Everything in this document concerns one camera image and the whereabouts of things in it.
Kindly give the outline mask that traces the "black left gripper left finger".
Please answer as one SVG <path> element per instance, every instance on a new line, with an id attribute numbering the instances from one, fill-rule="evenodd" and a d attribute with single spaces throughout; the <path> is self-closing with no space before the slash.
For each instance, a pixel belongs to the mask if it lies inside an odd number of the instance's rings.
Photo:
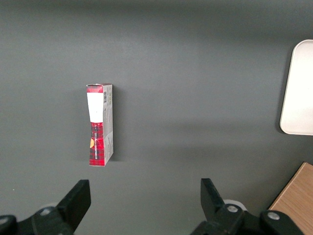
<path id="1" fill-rule="evenodd" d="M 80 180 L 56 206 L 44 207 L 23 221 L 0 216 L 2 235 L 73 235 L 91 205 L 89 180 Z"/>

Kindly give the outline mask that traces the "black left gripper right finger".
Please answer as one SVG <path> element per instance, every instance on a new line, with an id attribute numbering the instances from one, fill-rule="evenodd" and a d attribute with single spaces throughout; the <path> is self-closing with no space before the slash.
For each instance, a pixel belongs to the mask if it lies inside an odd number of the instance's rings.
<path id="1" fill-rule="evenodd" d="M 206 221 L 202 235 L 302 235 L 295 222 L 280 211 L 254 216 L 234 203 L 225 203 L 209 178 L 201 179 L 201 206 Z"/>

